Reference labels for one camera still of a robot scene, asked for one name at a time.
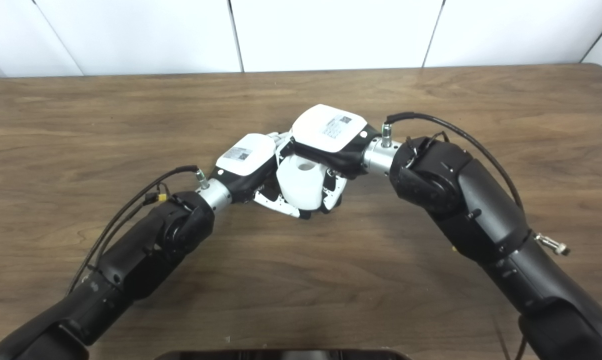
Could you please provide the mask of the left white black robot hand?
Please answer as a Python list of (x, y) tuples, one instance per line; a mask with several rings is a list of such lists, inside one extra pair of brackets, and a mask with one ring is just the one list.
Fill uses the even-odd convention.
[(207, 187), (199, 189), (215, 214), (231, 204), (255, 202), (293, 218), (311, 218), (309, 210), (294, 207), (269, 185), (276, 180), (279, 164), (276, 150), (289, 137), (288, 132), (248, 133), (216, 160)]

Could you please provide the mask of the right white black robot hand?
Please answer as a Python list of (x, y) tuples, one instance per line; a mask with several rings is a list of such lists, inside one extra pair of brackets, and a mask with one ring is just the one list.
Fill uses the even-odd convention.
[(368, 173), (364, 156), (381, 136), (360, 115), (317, 104), (299, 116), (276, 149), (276, 182), (295, 208), (328, 214), (341, 203), (347, 182)]

